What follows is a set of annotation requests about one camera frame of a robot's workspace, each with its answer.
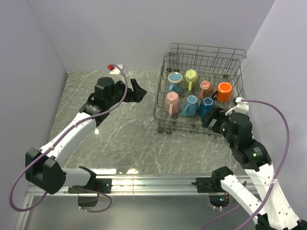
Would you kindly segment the salmon floral mug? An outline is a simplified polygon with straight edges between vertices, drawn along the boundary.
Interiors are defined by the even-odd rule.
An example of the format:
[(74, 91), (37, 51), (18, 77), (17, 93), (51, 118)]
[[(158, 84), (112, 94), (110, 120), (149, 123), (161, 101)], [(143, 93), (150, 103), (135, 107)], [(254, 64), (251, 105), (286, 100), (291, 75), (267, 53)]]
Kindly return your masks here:
[(210, 96), (213, 94), (213, 84), (207, 80), (203, 80), (200, 83), (200, 94), (199, 99), (202, 100), (207, 96)]

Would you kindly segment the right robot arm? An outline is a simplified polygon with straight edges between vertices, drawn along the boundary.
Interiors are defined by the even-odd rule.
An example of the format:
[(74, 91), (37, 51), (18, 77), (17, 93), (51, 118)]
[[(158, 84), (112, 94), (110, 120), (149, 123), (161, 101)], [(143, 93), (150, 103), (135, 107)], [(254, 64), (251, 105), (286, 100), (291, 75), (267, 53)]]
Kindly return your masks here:
[(289, 205), (278, 181), (271, 158), (252, 137), (252, 123), (244, 113), (227, 112), (216, 107), (203, 117), (203, 127), (215, 120), (211, 130), (223, 135), (234, 158), (256, 187), (257, 199), (226, 166), (212, 172), (215, 191), (226, 191), (252, 217), (257, 230), (305, 230), (307, 222)]

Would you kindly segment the dark blue mug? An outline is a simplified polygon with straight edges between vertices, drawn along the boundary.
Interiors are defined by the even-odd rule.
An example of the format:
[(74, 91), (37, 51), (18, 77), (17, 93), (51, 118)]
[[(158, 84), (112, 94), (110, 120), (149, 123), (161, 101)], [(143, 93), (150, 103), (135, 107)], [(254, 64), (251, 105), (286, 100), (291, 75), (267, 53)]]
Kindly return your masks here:
[(208, 114), (215, 107), (215, 102), (212, 98), (204, 98), (199, 106), (198, 114), (200, 117), (203, 117), (205, 114)]

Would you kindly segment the orange mug black handle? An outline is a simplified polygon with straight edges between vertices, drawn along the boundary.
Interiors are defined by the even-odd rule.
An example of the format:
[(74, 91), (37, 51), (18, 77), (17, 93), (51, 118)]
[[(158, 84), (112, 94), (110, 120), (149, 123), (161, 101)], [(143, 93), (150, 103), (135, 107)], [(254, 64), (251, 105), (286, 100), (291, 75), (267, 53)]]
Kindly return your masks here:
[(217, 90), (213, 93), (211, 98), (221, 103), (226, 103), (232, 99), (233, 86), (228, 82), (221, 82), (217, 86)]

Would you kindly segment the light blue floral mug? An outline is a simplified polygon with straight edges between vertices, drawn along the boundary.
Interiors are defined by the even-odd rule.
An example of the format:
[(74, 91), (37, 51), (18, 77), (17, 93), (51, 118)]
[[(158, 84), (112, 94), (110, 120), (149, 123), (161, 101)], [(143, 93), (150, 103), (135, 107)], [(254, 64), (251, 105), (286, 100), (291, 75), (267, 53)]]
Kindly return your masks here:
[(190, 95), (184, 105), (182, 116), (183, 117), (193, 117), (199, 108), (198, 98), (194, 95)]

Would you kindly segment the blue mug orange interior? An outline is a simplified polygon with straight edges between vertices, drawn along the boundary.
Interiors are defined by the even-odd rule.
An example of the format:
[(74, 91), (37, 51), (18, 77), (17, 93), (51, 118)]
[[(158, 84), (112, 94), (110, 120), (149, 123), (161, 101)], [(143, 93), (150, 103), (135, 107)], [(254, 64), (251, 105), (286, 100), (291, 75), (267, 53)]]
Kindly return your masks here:
[(180, 93), (182, 91), (183, 76), (179, 72), (172, 72), (168, 75), (169, 82), (168, 92)]

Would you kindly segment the yellow faceted mug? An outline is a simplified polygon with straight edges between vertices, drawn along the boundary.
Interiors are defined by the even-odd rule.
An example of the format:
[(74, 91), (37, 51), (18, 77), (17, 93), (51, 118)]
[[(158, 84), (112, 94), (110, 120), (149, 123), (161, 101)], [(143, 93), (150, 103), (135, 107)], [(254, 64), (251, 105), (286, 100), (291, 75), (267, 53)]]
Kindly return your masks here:
[(195, 86), (198, 84), (198, 80), (199, 76), (197, 71), (193, 69), (189, 69), (186, 71), (184, 76), (184, 84), (189, 92), (191, 92), (195, 88)]

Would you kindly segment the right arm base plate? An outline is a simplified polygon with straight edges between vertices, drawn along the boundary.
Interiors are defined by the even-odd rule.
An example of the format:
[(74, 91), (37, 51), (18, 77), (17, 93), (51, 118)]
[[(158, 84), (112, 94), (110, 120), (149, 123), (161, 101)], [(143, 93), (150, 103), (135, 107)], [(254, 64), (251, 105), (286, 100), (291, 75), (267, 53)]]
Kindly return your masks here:
[(197, 187), (197, 193), (224, 193), (220, 181), (212, 177), (197, 177), (195, 182), (191, 183)]

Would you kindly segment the pink faceted mug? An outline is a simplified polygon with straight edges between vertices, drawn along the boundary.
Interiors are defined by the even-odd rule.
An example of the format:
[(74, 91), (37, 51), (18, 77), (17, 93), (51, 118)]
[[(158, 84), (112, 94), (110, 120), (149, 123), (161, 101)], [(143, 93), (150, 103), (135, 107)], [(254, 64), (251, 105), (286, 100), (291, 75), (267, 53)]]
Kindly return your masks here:
[(169, 92), (165, 97), (165, 110), (172, 117), (180, 109), (180, 97), (176, 92)]

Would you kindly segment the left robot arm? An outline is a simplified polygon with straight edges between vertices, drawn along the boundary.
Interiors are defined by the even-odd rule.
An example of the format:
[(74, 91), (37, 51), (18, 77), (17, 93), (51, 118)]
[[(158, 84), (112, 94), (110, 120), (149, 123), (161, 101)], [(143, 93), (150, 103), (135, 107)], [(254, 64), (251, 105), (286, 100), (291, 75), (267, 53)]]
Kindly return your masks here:
[(64, 169), (64, 161), (78, 148), (88, 133), (95, 130), (109, 115), (109, 109), (119, 102), (139, 103), (147, 94), (136, 79), (131, 88), (110, 77), (99, 78), (86, 103), (73, 121), (52, 141), (39, 150), (31, 148), (25, 155), (25, 178), (49, 194), (62, 187), (79, 186), (90, 193), (98, 190), (96, 173), (86, 167)]

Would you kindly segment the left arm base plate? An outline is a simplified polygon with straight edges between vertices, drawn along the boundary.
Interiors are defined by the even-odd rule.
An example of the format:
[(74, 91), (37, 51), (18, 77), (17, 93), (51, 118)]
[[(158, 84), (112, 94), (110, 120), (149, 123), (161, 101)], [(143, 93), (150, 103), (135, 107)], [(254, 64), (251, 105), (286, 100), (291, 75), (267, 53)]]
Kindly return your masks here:
[(91, 179), (85, 186), (71, 186), (68, 188), (69, 194), (100, 192), (110, 194), (112, 187), (111, 178), (95, 178)]

